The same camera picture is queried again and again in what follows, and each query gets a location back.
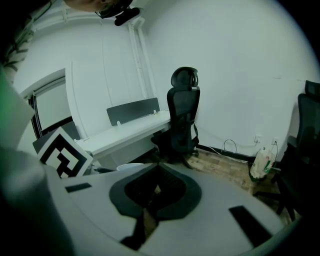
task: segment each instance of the black rubber pad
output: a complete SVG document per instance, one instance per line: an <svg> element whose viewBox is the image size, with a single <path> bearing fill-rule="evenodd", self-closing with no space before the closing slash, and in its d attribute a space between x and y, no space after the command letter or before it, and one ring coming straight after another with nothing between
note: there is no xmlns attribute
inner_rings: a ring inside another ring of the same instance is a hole
<svg viewBox="0 0 320 256"><path fill-rule="evenodd" d="M68 193L72 193L72 192L84 190L84 189L87 189L90 187L91 187L91 185L89 183L82 183L82 184L73 185L73 186L66 186L65 189Z"/></svg>

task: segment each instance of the window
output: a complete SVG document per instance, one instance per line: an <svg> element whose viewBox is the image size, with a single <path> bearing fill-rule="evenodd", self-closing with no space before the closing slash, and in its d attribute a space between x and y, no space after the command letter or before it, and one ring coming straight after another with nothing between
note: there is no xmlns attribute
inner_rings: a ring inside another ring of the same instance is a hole
<svg viewBox="0 0 320 256"><path fill-rule="evenodd" d="M29 104L35 110L32 126L37 139L73 121L65 77L56 79L34 91Z"/></svg>

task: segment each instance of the chair backrest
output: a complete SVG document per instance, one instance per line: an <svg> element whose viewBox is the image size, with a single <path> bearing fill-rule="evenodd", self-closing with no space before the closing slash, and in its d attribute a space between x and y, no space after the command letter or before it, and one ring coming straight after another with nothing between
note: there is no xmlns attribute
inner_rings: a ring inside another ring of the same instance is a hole
<svg viewBox="0 0 320 256"><path fill-rule="evenodd" d="M170 137L172 148L180 153L187 153L199 143L192 140L191 126L195 123L200 99L197 70L183 67L177 69L171 81L174 86L167 93L170 111Z"/></svg>
<svg viewBox="0 0 320 256"><path fill-rule="evenodd" d="M299 131L297 149L301 156L312 157L320 147L320 84L306 81L305 93L298 96Z"/></svg>

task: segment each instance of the desk surface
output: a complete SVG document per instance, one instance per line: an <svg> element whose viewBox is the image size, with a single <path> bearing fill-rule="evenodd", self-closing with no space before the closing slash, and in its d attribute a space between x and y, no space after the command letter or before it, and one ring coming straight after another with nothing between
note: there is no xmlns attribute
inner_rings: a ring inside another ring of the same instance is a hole
<svg viewBox="0 0 320 256"><path fill-rule="evenodd" d="M77 141L78 145L86 151L91 151L93 155L97 155L103 151L111 149L121 143L127 142L141 135L148 136L165 128L170 122L170 112L160 111L156 114L141 117L139 119L113 126L104 132L89 138Z"/></svg>
<svg viewBox="0 0 320 256"><path fill-rule="evenodd" d="M126 171L115 171L62 179L63 185L89 183L92 187L69 194L88 219L108 236L121 241L131 236L136 220L121 215L109 198L112 185L147 165ZM233 256L245 253L253 246L229 212L229 208L244 206L271 235L284 224L265 204L213 174L205 174L185 167L174 169L194 179L201 187L202 197L197 207L183 219L160 221L150 238L139 251L151 256Z"/></svg>

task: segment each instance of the chair armrest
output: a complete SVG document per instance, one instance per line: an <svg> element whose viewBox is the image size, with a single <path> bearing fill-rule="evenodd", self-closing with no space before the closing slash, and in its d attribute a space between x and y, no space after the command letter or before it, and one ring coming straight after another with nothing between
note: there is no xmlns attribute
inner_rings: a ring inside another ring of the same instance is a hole
<svg viewBox="0 0 320 256"><path fill-rule="evenodd" d="M297 138L293 136L289 136L287 140L287 145L290 147L297 148Z"/></svg>

